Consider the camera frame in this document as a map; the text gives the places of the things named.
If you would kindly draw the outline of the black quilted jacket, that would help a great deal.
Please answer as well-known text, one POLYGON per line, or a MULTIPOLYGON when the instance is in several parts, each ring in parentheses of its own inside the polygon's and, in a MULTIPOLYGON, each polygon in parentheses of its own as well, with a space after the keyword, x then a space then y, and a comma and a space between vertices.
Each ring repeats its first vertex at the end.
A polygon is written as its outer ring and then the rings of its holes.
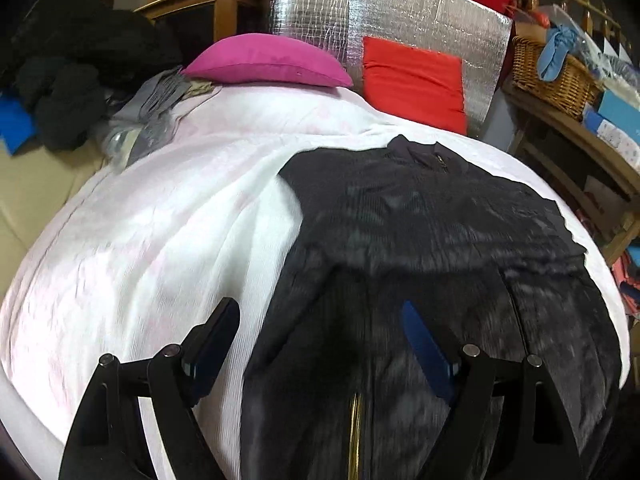
POLYGON ((616 407, 620 340, 553 200, 440 144, 318 148, 280 177, 302 211, 244 373, 245 479, 588 478, 616 407), (449 364, 466 344, 526 366, 562 401, 531 437, 497 441, 492 400, 472 460, 411 339, 449 364))

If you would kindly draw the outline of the black clothes pile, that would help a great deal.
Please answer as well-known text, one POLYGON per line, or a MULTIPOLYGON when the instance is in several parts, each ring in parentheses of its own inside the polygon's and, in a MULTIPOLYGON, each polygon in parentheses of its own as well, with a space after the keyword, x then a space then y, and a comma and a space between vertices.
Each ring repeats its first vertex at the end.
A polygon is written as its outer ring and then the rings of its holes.
POLYGON ((37 0, 1 19, 1 92, 20 102, 52 152, 79 148, 108 100, 181 63, 170 33, 99 0, 37 0))

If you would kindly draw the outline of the white pink bed blanket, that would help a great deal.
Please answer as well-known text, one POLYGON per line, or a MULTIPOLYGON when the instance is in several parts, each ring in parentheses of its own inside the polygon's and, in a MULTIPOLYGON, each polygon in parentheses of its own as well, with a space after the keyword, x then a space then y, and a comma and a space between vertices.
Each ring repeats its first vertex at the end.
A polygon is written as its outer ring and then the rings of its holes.
MULTIPOLYGON (((43 230, 1 307, 2 450, 38 479, 245 479, 244 373, 303 215, 280 171, 318 148, 367 151, 403 136, 440 144, 558 206, 620 340, 615 283, 586 229, 522 162, 483 142, 374 110, 347 90, 225 86, 179 104, 172 141, 92 177, 43 230), (224 297, 240 326, 215 385, 186 404, 182 343, 224 297)), ((492 400, 497 441, 531 437, 563 404, 538 356, 526 366, 466 344, 436 448, 465 431, 472 460, 492 400)))

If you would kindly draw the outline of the cream sofa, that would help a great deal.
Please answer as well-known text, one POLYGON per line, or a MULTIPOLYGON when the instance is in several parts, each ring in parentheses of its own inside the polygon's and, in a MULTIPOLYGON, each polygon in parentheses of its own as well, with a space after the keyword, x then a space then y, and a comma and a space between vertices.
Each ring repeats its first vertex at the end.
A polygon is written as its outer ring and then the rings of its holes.
POLYGON ((29 141, 14 155, 1 151, 1 291, 6 292, 43 229, 106 165, 96 142, 50 152, 29 141))

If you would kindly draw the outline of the wooden side table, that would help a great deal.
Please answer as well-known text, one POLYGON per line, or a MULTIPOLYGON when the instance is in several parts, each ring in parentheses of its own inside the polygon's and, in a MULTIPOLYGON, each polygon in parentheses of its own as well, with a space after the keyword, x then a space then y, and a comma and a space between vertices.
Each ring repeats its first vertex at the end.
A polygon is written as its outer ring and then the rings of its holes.
POLYGON ((639 174, 612 146, 570 118, 507 80, 506 102, 515 108, 516 133, 509 153, 532 166, 568 203, 607 264, 613 264, 639 236, 639 174), (585 191, 593 178, 622 201, 605 209, 585 191))

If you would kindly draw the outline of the grey folded garment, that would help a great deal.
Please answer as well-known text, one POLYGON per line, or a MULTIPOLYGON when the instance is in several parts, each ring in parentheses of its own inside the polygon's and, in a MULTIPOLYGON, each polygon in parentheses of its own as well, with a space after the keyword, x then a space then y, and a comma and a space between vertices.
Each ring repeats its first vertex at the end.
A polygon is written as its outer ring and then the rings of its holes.
POLYGON ((127 102, 107 102, 106 116, 90 130, 103 155, 116 171, 163 148, 175 136, 178 118, 174 107, 182 101, 209 96, 216 86, 208 80, 191 79, 177 66, 145 81, 127 102))

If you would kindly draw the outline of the red pillow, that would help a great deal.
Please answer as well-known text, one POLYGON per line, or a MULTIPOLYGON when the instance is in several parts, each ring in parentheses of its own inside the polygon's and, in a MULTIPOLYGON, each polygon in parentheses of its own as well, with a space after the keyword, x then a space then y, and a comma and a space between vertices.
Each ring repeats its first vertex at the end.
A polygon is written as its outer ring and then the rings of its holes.
POLYGON ((366 37, 362 44, 362 92, 370 105, 465 135, 461 58, 376 37, 366 37))

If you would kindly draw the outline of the white patterned tissue pack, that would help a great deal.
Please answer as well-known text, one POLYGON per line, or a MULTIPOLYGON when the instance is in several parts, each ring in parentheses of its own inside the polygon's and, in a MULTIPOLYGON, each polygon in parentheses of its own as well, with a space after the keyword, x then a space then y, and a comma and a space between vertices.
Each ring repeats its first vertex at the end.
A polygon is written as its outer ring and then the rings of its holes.
POLYGON ((582 124, 599 139, 614 148, 629 166, 639 171, 640 148, 639 144, 631 136, 614 126, 612 122, 603 118, 592 108, 586 109, 582 124))

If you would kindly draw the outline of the blue garment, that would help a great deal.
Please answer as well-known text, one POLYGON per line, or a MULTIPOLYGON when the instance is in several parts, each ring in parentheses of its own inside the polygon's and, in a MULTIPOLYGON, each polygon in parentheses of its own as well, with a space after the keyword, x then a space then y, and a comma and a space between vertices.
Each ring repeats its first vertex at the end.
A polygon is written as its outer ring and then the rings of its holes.
POLYGON ((0 136, 10 155, 14 155, 27 141, 36 136, 32 116, 22 103, 8 96, 0 99, 0 136))

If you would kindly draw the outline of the magenta pillow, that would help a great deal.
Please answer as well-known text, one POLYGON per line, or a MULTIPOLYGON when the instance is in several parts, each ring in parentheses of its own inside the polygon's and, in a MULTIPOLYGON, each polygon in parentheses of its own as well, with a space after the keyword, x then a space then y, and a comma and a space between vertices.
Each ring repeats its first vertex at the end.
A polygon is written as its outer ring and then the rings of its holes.
POLYGON ((182 71, 191 78, 244 84, 286 82, 324 88, 350 88, 352 77, 326 50, 305 41, 270 34, 221 39, 182 71))

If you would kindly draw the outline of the light blue cardboard box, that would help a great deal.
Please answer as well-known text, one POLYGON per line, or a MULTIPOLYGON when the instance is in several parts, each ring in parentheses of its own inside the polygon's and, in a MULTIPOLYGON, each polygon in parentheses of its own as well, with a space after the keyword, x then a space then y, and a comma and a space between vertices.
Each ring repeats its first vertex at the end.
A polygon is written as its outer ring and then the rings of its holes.
POLYGON ((626 103, 611 90, 605 90, 597 107, 587 104, 584 113, 587 108, 592 108, 603 118, 612 122, 614 126, 626 132, 628 136, 631 136, 639 144, 640 116, 638 108, 626 103))

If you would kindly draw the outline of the blue cloth in basket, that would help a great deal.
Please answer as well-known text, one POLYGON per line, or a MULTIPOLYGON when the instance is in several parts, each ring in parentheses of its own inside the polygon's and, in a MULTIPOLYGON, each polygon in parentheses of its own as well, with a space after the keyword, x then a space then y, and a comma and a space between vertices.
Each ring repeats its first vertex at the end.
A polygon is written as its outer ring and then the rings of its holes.
POLYGON ((546 33, 546 43, 538 56, 536 70, 538 79, 552 82, 559 77, 567 55, 578 51, 580 36, 574 28, 558 25, 546 33))

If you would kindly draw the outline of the silver foil insulation panel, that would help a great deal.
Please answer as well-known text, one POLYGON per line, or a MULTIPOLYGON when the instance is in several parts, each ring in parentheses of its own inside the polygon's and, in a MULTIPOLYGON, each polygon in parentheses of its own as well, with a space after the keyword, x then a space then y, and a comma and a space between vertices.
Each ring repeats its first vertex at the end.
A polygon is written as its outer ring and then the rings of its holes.
POLYGON ((264 0, 264 7, 267 32, 329 51, 357 92, 366 37, 461 58, 468 131, 480 135, 506 56, 510 18, 472 0, 264 0))

